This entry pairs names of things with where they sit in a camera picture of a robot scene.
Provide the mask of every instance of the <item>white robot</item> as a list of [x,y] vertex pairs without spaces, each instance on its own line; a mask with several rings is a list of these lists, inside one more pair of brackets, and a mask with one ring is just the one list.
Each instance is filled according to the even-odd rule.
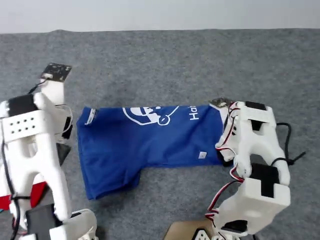
[[[30,94],[0,104],[3,165],[1,188],[11,194],[13,240],[19,226],[21,240],[98,240],[97,219],[89,209],[72,212],[66,177],[59,163],[56,142],[63,141],[72,119],[64,104],[64,81],[71,66],[51,63]],[[32,94],[36,88],[41,92]],[[41,174],[52,190],[54,204],[31,209],[29,195]]]
[[[291,127],[277,124],[271,107],[249,101],[226,105],[221,100],[213,102],[213,107],[227,111],[223,134],[215,148],[225,164],[233,160],[230,175],[235,180],[221,188],[205,215],[212,220],[213,240],[238,240],[269,225],[291,202],[288,164],[305,154],[289,159]],[[277,125],[289,127],[285,152],[279,146]],[[251,154],[260,155],[266,165],[251,163]],[[220,194],[233,183],[240,184],[237,192],[215,208]]]

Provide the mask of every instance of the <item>black plastic part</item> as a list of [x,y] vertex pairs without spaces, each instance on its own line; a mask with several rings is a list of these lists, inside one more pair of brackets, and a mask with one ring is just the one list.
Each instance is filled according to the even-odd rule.
[[8,104],[8,113],[10,117],[38,110],[34,103],[34,96],[32,94],[11,98],[8,100]]
[[223,123],[223,131],[226,130],[227,124],[228,124],[228,117],[226,117],[225,120],[224,120],[224,123]]
[[79,215],[81,215],[81,212],[73,213],[73,214],[71,215],[71,218],[74,218],[74,217],[79,216]]
[[63,223],[54,214],[54,204],[36,207],[26,211],[27,234],[35,234],[36,240],[51,240],[49,230]]
[[200,231],[205,231],[205,233],[208,235],[207,231],[206,231],[204,228],[197,228],[197,229],[195,230],[195,232],[194,232],[194,235],[193,235],[193,237],[192,237],[192,240],[198,240],[198,239],[196,239],[196,237],[197,237],[197,235],[198,235],[198,232],[200,232]]
[[251,126],[253,131],[259,131],[262,124],[264,123],[262,121],[257,121],[257,120],[250,120],[250,121],[251,121]]
[[41,73],[41,78],[63,83],[71,69],[72,66],[51,62]]
[[66,157],[71,151],[71,147],[66,144],[56,143],[60,166],[64,163]]
[[266,105],[262,104],[262,103],[258,103],[258,102],[253,102],[253,101],[246,101],[245,105],[248,108],[252,108],[252,109],[260,109],[260,110],[264,110],[266,111]]
[[[66,120],[65,120],[65,124],[64,124],[64,128],[63,128],[64,131],[67,129],[67,127],[69,127],[70,121],[71,121],[71,117],[68,116],[66,118]],[[68,131],[65,131],[64,133],[62,133],[62,137],[64,139],[69,139],[70,138],[70,135],[71,135],[71,132],[72,132],[72,128],[73,128],[73,125],[70,126]]]
[[244,233],[248,229],[248,221],[246,220],[235,220],[227,222],[221,229],[234,233]]
[[221,154],[221,152],[220,151],[216,151],[216,155],[218,156],[218,159],[222,162],[222,165],[224,166],[224,167],[230,167],[230,166],[232,166],[233,164],[234,164],[234,161],[233,160],[230,160],[230,161],[225,161],[225,159],[224,159],[224,156]]
[[274,198],[274,184],[279,183],[278,169],[274,166],[252,163],[250,178],[261,180],[261,195]]

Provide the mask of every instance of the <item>wire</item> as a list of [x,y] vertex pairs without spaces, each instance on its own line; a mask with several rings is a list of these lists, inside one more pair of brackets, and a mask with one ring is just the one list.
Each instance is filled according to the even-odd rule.
[[220,148],[222,147],[224,144],[226,144],[226,142],[228,141],[229,137],[230,137],[230,134],[231,132],[233,131],[234,129],[234,125],[235,125],[235,117],[232,119],[232,124],[231,124],[231,127],[230,127],[230,130],[225,138],[225,140],[223,141],[223,143],[220,145],[220,146],[217,146],[216,148]]
[[4,129],[3,129],[3,122],[1,121],[1,132],[2,132],[2,144],[1,144],[1,154],[2,154],[2,160],[3,160],[3,167],[4,167],[4,173],[5,173],[5,178],[9,187],[9,191],[11,194],[10,200],[13,201],[15,209],[16,209],[16,220],[13,222],[13,231],[10,237],[10,240],[14,240],[17,237],[18,231],[19,231],[19,223],[20,223],[20,218],[21,218],[21,213],[20,213],[20,207],[19,207],[19,199],[30,199],[29,196],[18,196],[17,193],[15,192],[13,183],[10,178],[9,174],[9,168],[8,168],[8,162],[5,154],[5,136],[4,136]]
[[283,161],[286,161],[287,164],[289,166],[295,164],[295,162],[297,160],[299,160],[300,158],[302,158],[306,152],[303,151],[302,153],[300,153],[298,156],[296,156],[294,159],[290,159],[289,158],[289,141],[290,141],[290,137],[291,137],[291,132],[292,132],[292,127],[289,123],[287,122],[278,122],[276,124],[277,126],[286,126],[288,128],[288,133],[286,135],[286,138],[285,138],[285,142],[284,142],[284,156],[285,157],[278,157],[276,158],[275,160],[273,160],[273,162],[271,163],[271,166],[273,166],[277,161],[280,161],[280,160],[283,160]]
[[234,174],[234,172],[235,172],[236,170],[237,170],[237,164],[236,164],[233,168],[230,169],[230,172],[229,172],[230,176],[231,176],[233,179],[238,180],[239,182],[243,183],[245,179],[242,178],[242,177],[236,176],[236,175]]
[[39,82],[38,84],[36,84],[33,88],[31,88],[29,90],[28,94],[32,94],[40,85],[44,84],[47,81],[47,79],[41,78],[40,81],[41,82]]
[[213,197],[213,199],[212,199],[209,207],[207,208],[207,210],[208,210],[209,212],[211,212],[211,213],[213,212],[213,210],[214,210],[213,208],[214,208],[215,204],[217,203],[220,195],[221,195],[230,185],[232,185],[232,184],[234,184],[234,183],[242,183],[242,182],[239,181],[239,180],[234,180],[234,181],[231,181],[231,182],[228,182],[227,184],[225,184],[225,185],[215,194],[215,196]]
[[216,147],[215,149],[218,151],[230,150],[234,154],[234,156],[236,156],[236,152],[231,147],[223,146],[223,147]]
[[219,234],[224,240],[226,240],[225,236],[223,236],[219,231],[218,231],[218,234]]
[[[8,187],[9,187],[11,196],[13,196],[15,194],[15,190],[14,190],[14,186],[13,186],[11,179],[10,179],[10,176],[9,176],[8,163],[7,163],[7,159],[6,159],[6,155],[5,155],[5,140],[4,139],[2,139],[1,153],[2,153],[6,181],[8,183]],[[13,202],[14,202],[14,206],[16,209],[16,221],[19,223],[20,222],[20,207],[19,207],[18,199],[14,198]],[[14,240],[16,238],[18,230],[19,230],[19,224],[15,224],[13,226],[13,232],[11,234],[10,240]]]
[[61,135],[61,134],[64,134],[65,132],[67,132],[71,126],[72,126],[72,122],[74,120],[74,115],[72,113],[72,110],[71,110],[71,107],[69,107],[68,105],[66,104],[60,104],[60,105],[55,105],[56,107],[67,107],[68,110],[69,110],[69,113],[70,113],[70,122],[69,122],[69,125],[66,129],[64,129],[62,132],[59,132],[59,133],[56,133],[56,135]]

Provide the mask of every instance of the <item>carpet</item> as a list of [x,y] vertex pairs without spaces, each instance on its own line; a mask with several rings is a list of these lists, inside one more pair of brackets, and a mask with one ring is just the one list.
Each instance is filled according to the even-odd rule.
[[[49,62],[73,66],[65,98],[75,119],[84,106],[198,105],[217,97],[273,107],[278,122],[292,124],[290,155],[307,155],[290,167],[291,206],[257,236],[318,238],[320,30],[1,34],[0,101],[28,92]],[[279,128],[278,134],[283,146],[286,129]],[[147,168],[137,188],[88,201],[76,139],[74,130],[62,168],[73,210],[95,212],[101,240],[161,240],[172,222],[201,219],[230,180],[222,166]],[[48,193],[42,204],[51,201]],[[2,212],[0,238],[10,234],[11,216]]]

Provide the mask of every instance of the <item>blue shirt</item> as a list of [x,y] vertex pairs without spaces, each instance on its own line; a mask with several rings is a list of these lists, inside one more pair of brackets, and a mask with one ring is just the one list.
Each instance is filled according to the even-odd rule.
[[88,199],[138,185],[145,167],[220,164],[220,112],[209,106],[85,107],[77,121]]

